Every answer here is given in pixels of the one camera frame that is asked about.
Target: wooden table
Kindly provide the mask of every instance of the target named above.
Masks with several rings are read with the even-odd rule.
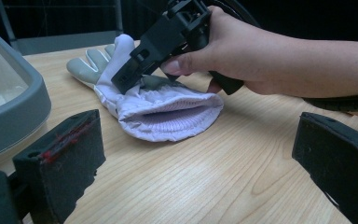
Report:
[[[84,50],[25,57],[48,88],[49,130],[76,113],[101,112],[106,162],[66,223],[349,223],[291,153],[303,111],[355,130],[358,117],[242,88],[220,93],[225,107],[204,133],[150,143],[124,133],[93,90],[67,72],[66,63],[84,58]],[[178,80],[205,91],[210,79]]]

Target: gray plastic container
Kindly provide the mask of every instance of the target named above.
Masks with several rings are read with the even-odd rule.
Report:
[[[50,110],[42,76],[0,38],[0,153],[39,130]]]

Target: glove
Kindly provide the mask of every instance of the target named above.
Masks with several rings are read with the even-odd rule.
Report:
[[[73,77],[94,89],[101,103],[117,118],[123,130],[151,142],[179,141],[205,131],[217,119],[223,100],[214,93],[187,88],[165,77],[145,75],[124,95],[111,78],[135,49],[128,35],[115,39],[106,54],[88,49],[89,64],[81,59],[68,62]]]

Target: forearm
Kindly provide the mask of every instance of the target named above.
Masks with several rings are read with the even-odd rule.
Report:
[[[270,71],[275,93],[300,97],[358,94],[358,42],[288,38]]]

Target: fingernail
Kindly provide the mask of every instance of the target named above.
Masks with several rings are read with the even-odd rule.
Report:
[[[171,75],[176,75],[177,72],[179,72],[179,62],[178,61],[171,61],[168,63],[164,63],[161,65],[161,70],[164,73],[168,73]]]

